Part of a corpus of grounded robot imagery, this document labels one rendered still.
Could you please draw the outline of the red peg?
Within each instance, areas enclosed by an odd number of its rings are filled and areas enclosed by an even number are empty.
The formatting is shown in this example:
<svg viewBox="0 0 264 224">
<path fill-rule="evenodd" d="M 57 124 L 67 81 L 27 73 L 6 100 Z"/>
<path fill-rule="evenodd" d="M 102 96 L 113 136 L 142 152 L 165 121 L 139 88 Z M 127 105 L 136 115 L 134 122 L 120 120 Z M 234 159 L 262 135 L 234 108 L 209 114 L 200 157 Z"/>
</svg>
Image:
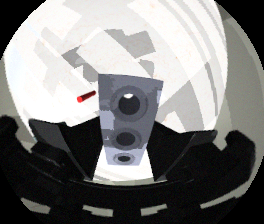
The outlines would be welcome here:
<svg viewBox="0 0 264 224">
<path fill-rule="evenodd" d="M 88 99 L 89 97 L 93 97 L 94 94 L 96 94 L 96 91 L 92 91 L 92 92 L 89 92 L 86 94 L 82 94 L 82 96 L 77 97 L 77 101 L 78 101 L 78 103 L 86 101 L 86 99 Z"/>
</svg>

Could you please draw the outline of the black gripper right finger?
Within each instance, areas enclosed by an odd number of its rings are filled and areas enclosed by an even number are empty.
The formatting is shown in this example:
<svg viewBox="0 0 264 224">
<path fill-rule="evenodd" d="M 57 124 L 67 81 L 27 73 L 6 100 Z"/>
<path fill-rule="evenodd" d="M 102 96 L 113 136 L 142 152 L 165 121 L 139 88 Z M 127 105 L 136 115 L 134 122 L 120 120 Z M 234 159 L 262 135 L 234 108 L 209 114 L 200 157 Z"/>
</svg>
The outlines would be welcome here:
<svg viewBox="0 0 264 224">
<path fill-rule="evenodd" d="M 213 142 L 217 134 L 218 131 L 214 131 L 214 129 L 178 133 L 154 119 L 151 137 L 149 137 L 146 149 L 154 182 L 164 181 L 167 178 L 164 174 L 171 171 L 177 162 L 181 161 L 189 147 L 194 146 L 194 144 L 197 146 L 197 144 Z"/>
</svg>

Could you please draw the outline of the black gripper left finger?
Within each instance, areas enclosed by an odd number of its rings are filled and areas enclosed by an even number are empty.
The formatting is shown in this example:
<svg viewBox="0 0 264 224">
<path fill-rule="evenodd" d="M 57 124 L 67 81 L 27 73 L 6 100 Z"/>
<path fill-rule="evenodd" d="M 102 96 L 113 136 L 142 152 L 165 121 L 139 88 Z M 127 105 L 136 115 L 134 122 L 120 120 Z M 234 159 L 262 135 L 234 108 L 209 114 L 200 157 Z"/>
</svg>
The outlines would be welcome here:
<svg viewBox="0 0 264 224">
<path fill-rule="evenodd" d="M 37 141 L 64 149 L 69 159 L 76 164 L 84 179 L 93 181 L 94 171 L 102 152 L 103 138 L 99 116 L 76 126 L 28 118 L 29 128 Z"/>
</svg>

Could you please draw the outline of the grey plate with three holes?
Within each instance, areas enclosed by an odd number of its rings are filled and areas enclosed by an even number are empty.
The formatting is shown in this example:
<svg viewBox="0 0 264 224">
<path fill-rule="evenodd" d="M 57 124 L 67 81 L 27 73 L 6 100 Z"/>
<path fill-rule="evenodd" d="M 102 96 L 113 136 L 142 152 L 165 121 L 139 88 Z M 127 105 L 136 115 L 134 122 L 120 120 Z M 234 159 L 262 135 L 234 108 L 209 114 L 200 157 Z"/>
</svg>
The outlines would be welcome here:
<svg viewBox="0 0 264 224">
<path fill-rule="evenodd" d="M 163 81 L 98 73 L 98 109 L 104 156 L 113 166 L 139 166 L 151 137 Z M 131 98 L 124 94 L 133 94 Z"/>
</svg>

